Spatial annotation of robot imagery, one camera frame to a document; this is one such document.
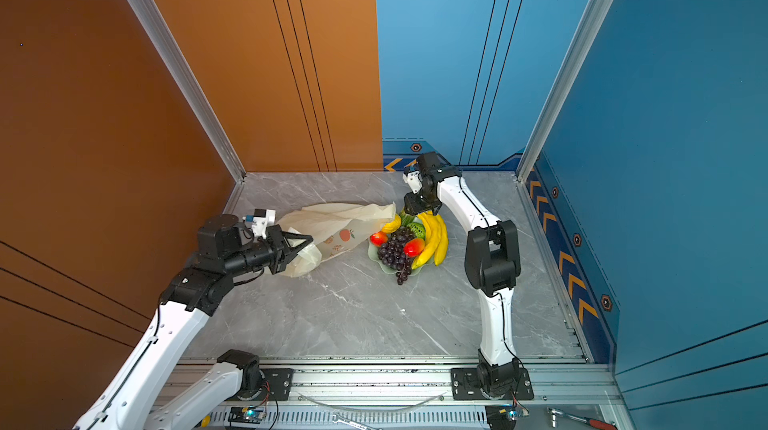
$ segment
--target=banana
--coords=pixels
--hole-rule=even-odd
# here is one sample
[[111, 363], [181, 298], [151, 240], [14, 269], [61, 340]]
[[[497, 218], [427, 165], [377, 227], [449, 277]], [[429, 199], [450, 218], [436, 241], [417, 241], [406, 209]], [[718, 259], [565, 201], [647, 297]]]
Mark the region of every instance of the banana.
[[419, 256], [416, 257], [416, 260], [414, 260], [413, 264], [411, 265], [412, 269], [417, 269], [419, 266], [424, 265], [429, 261], [430, 258], [432, 258], [432, 256], [435, 254], [435, 250], [437, 250], [437, 245], [440, 243], [440, 234], [442, 233], [440, 222], [438, 222], [434, 216], [428, 213], [422, 213], [418, 217], [423, 222], [427, 222], [425, 229], [429, 229], [427, 230], [429, 232], [429, 237], [427, 240], [426, 248], [423, 252], [421, 252]]
[[435, 250], [435, 265], [440, 265], [448, 253], [448, 229], [445, 220], [440, 215], [436, 216], [436, 220], [440, 224], [440, 242], [437, 244], [437, 250]]
[[400, 224], [402, 224], [402, 219], [400, 219], [400, 215], [395, 215], [395, 219], [386, 225], [384, 225], [384, 228], [382, 228], [382, 231], [384, 233], [394, 233], [397, 231], [398, 228], [400, 228]]

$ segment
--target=red tool handle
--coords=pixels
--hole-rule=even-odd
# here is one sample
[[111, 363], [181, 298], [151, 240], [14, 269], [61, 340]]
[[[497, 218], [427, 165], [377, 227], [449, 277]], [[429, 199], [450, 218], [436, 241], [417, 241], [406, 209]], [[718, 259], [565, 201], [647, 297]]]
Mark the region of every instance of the red tool handle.
[[600, 430], [618, 430], [618, 428], [615, 426], [609, 423], [601, 422], [600, 420], [590, 420], [589, 426], [592, 428], [600, 428]]

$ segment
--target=orange wall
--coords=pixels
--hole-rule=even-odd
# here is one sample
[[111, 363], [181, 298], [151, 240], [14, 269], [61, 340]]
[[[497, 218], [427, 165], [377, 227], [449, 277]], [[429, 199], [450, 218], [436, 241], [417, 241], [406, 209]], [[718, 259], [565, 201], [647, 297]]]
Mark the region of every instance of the orange wall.
[[248, 171], [380, 169], [376, 0], [155, 0]]
[[125, 0], [0, 14], [3, 424], [70, 428], [233, 182]]

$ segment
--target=robotic arm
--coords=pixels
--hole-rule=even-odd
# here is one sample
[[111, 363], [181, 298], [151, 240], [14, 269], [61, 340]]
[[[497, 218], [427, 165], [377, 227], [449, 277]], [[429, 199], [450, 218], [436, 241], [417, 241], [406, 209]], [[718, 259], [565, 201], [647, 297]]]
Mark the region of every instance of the robotic arm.
[[[419, 156], [403, 179], [412, 191], [405, 197], [406, 213], [436, 215], [445, 204], [467, 232], [464, 269], [478, 292], [482, 322], [478, 379], [487, 397], [503, 398], [524, 375], [512, 343], [512, 294], [520, 276], [517, 227], [489, 212], [461, 170], [442, 164], [435, 153]], [[498, 246], [493, 251], [492, 243]]]
[[[240, 239], [242, 224], [235, 215], [213, 217], [197, 231], [198, 251], [160, 296], [149, 328], [75, 428], [186, 430], [227, 398], [237, 394], [247, 400], [262, 390], [264, 374], [259, 369], [259, 358], [229, 350], [203, 379], [148, 417], [184, 349], [225, 295], [236, 285], [261, 276], [265, 268], [273, 274], [284, 271], [312, 242], [311, 236], [283, 232], [274, 225], [274, 216], [274, 211], [255, 211], [251, 222], [253, 241], [245, 245]], [[262, 273], [234, 281], [250, 271]]]

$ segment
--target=bunch of grapes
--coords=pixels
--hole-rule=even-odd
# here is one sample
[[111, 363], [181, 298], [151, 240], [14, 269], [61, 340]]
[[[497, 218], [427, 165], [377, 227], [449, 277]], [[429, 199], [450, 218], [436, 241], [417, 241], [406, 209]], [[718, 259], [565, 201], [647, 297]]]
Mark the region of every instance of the bunch of grapes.
[[402, 285], [404, 281], [408, 280], [408, 275], [411, 274], [413, 259], [406, 256], [402, 249], [406, 246], [406, 243], [415, 237], [416, 235], [414, 235], [413, 231], [401, 226], [397, 231], [389, 235], [389, 242], [379, 247], [379, 259], [384, 265], [398, 271], [396, 273], [398, 285]]

